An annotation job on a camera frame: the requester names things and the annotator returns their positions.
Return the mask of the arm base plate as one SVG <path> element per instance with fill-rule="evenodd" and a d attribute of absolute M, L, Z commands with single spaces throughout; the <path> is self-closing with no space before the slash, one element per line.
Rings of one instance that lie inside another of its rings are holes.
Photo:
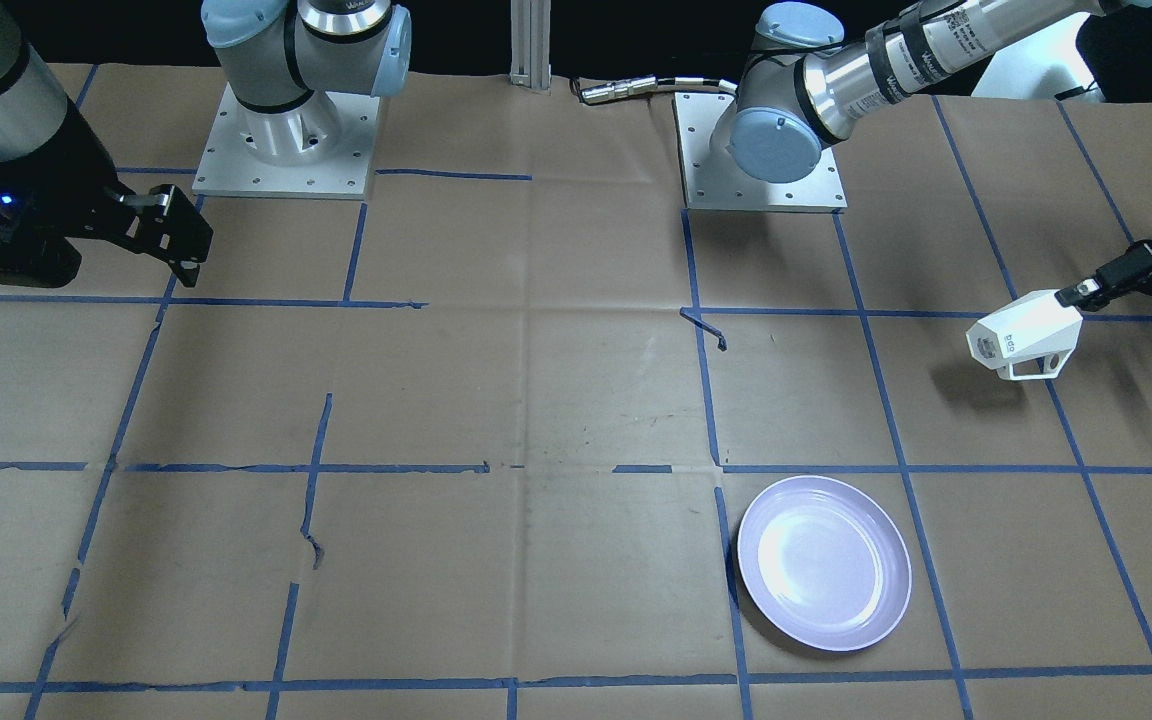
<path fill-rule="evenodd" d="M 717 135 L 717 127 L 732 113 L 732 94 L 675 94 L 685 209 L 782 213 L 846 209 L 844 183 L 829 149 L 806 179 L 791 183 L 770 183 L 741 170 Z"/>
<path fill-rule="evenodd" d="M 365 200 L 381 100 L 314 92 L 298 108 L 265 114 L 225 88 L 194 191 L 248 199 Z"/>

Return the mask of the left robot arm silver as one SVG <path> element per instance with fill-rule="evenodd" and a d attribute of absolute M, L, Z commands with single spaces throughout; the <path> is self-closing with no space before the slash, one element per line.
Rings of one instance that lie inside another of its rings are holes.
<path fill-rule="evenodd" d="M 806 179 L 861 118 L 1073 14 L 1121 9 L 1120 1 L 919 1 L 844 41 L 818 6 L 770 6 L 760 18 L 765 45 L 751 50 L 737 83 L 728 156 L 758 181 Z M 1043 291 L 1043 300 L 1094 313 L 1135 291 L 1152 296 L 1152 237 L 1062 290 Z"/>

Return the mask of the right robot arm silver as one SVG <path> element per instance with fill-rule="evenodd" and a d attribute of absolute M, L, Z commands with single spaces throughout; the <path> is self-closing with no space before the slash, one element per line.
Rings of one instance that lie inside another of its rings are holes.
<path fill-rule="evenodd" d="M 338 142 L 329 94 L 388 97 L 410 67 L 410 14 L 391 1 L 206 1 L 207 41 L 262 161 L 319 159 Z M 60 288 L 74 237 L 166 264 L 192 287 L 212 228 L 182 188 L 134 194 L 17 18 L 0 1 L 0 285 Z"/>

